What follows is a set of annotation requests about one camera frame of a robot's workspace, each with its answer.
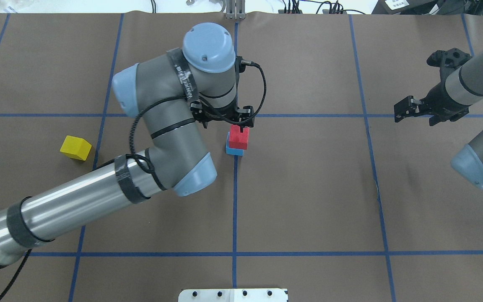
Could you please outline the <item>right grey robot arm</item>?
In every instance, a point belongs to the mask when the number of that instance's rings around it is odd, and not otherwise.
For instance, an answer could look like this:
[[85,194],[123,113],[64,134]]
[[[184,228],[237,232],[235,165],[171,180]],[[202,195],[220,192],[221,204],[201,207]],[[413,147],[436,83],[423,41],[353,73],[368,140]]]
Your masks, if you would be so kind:
[[[483,51],[471,55],[461,49],[437,50],[427,64],[439,69],[439,82],[422,98],[406,96],[394,105],[395,122],[428,116],[430,126],[457,122],[483,105]],[[458,151],[452,168],[473,186],[483,190],[483,130]]]

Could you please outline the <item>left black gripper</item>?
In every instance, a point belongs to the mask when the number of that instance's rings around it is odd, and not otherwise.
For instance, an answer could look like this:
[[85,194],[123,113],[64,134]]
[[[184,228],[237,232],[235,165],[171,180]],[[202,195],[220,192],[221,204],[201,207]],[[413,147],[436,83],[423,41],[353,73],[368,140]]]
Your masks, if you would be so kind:
[[245,106],[242,109],[237,106],[236,101],[231,102],[222,108],[211,107],[207,101],[195,101],[190,103],[190,111],[193,118],[208,128],[209,122],[223,121],[232,125],[239,125],[240,135],[245,135],[244,129],[253,128],[255,113],[252,106]]

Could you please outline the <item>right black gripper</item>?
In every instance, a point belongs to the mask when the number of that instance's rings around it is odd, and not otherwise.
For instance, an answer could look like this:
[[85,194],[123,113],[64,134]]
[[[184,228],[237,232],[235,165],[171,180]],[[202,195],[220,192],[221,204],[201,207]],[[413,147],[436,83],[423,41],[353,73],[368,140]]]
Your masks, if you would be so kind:
[[394,105],[395,123],[409,117],[418,117],[420,113],[431,115],[429,126],[440,122],[456,122],[469,113],[467,105],[455,102],[445,90],[445,84],[440,82],[433,87],[421,101],[414,96],[406,96]]

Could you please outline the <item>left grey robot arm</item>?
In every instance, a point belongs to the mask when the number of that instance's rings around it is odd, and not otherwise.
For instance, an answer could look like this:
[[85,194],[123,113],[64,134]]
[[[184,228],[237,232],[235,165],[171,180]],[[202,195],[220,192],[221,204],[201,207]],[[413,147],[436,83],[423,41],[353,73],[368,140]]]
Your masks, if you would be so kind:
[[30,249],[166,190],[184,197],[217,178],[197,125],[251,128],[259,109],[237,104],[239,75],[260,65],[237,56],[230,32],[198,23],[182,46],[115,74],[112,88],[133,119],[129,151],[65,184],[0,210],[0,269]]

